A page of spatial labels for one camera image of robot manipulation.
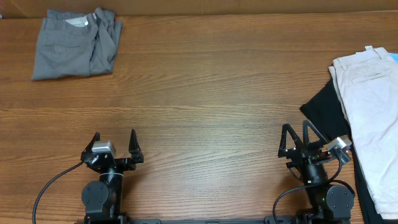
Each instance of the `gray folded cloth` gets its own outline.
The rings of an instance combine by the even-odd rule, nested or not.
[[[123,22],[97,8],[88,15],[47,11],[37,39],[33,80],[111,73]]]

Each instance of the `white cloth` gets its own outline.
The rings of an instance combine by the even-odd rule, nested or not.
[[[384,48],[370,48],[335,59],[329,70],[376,211],[397,219],[398,64]]]

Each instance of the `blue cloth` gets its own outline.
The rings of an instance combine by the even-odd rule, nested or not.
[[[389,54],[394,59],[394,61],[396,61],[396,63],[398,63],[398,54],[394,54],[394,53],[389,53]]]

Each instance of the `wooden table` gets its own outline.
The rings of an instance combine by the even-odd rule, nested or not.
[[[132,128],[145,156],[125,177],[133,218],[271,215],[275,198],[300,185],[277,158],[281,127],[301,134],[299,107],[332,60],[365,45],[398,52],[396,12],[119,19],[113,74],[44,82],[30,81],[41,20],[0,20],[0,223],[31,223],[37,194],[96,131],[128,156]],[[83,166],[58,179],[38,223],[81,220],[81,191],[97,179]],[[354,186],[352,162],[339,179]],[[277,213],[306,206],[292,194]],[[363,222],[358,198],[351,214]]]

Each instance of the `black fabric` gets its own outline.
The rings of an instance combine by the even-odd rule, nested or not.
[[[346,134],[351,136],[351,129],[344,118],[332,79],[308,103],[301,106],[300,110],[329,140]],[[356,191],[365,224],[398,224],[398,220],[383,220],[377,214],[358,157],[355,150],[352,152]]]

